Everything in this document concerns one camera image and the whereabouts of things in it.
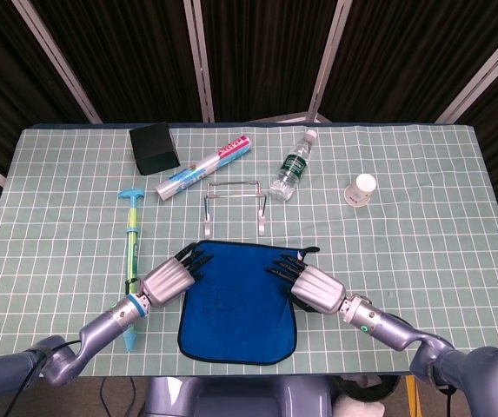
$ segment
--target floor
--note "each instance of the floor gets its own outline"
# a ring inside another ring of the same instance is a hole
[[[136,416],[143,406],[148,378],[135,378],[136,401],[131,416]],[[102,378],[78,378],[66,387],[54,388],[40,381],[33,388],[25,391],[12,415],[20,416],[76,416],[88,415],[89,417],[106,417],[100,400],[99,391]],[[436,392],[432,387],[417,381],[419,388],[422,413],[428,417],[442,417],[446,415],[446,396]],[[104,399],[112,416],[125,414],[133,391],[129,378],[109,378],[104,386]],[[9,405],[12,395],[0,398],[0,416]],[[411,411],[408,405],[408,394],[405,380],[395,392],[383,401],[386,406],[385,417],[409,416]],[[453,417],[470,416],[468,404],[462,393],[456,393],[452,399]]]

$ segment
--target green bottle label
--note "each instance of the green bottle label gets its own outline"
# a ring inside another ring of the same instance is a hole
[[[304,171],[304,167],[307,166],[307,162],[297,155],[287,155],[285,162],[282,165],[282,169],[291,171],[293,174],[301,178],[301,174]]]

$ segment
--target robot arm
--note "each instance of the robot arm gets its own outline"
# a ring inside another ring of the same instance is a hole
[[[0,356],[0,395],[16,392],[30,372],[33,374],[25,388],[33,385],[40,373],[50,385],[57,387],[73,381],[94,355],[128,326],[145,317],[150,307],[165,306],[202,278],[196,271],[211,255],[201,258],[203,252],[198,251],[187,256],[195,246],[191,243],[148,273],[141,280],[139,294],[125,296],[84,326],[79,331],[81,347],[78,353],[66,346],[61,336],[51,336],[25,352]]]
[[[320,269],[290,256],[283,259],[287,262],[274,262],[281,269],[268,271],[293,283],[291,294],[300,301],[322,314],[339,313],[343,321],[396,351],[419,341],[410,365],[412,374],[436,387],[461,389],[475,417],[498,416],[497,347],[464,354],[440,336],[417,330],[372,306],[362,295],[347,297],[345,287]]]

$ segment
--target bottle cap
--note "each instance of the bottle cap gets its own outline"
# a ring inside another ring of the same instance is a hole
[[[316,138],[318,137],[318,134],[316,133],[315,130],[309,129],[305,133],[307,141],[314,143],[316,141]]]

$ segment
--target table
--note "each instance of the table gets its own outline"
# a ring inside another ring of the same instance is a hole
[[[215,205],[213,238],[290,247],[317,245],[309,262],[414,325],[469,350],[498,347],[498,209],[475,133],[467,126],[319,124],[317,145],[287,205],[270,203],[256,234],[254,202]],[[254,148],[211,177],[162,202],[154,187],[169,172],[136,171],[128,130],[26,129],[0,201],[0,354],[80,327],[123,297],[128,202],[139,204],[139,274],[203,238],[208,181],[257,179],[268,187],[302,125],[173,127],[183,166],[240,134]],[[366,208],[343,189],[361,172],[379,189]],[[396,353],[341,322],[296,312],[297,350],[269,367],[210,364],[176,343],[181,300],[150,312],[136,351],[123,339],[83,375],[404,373],[412,351]]]

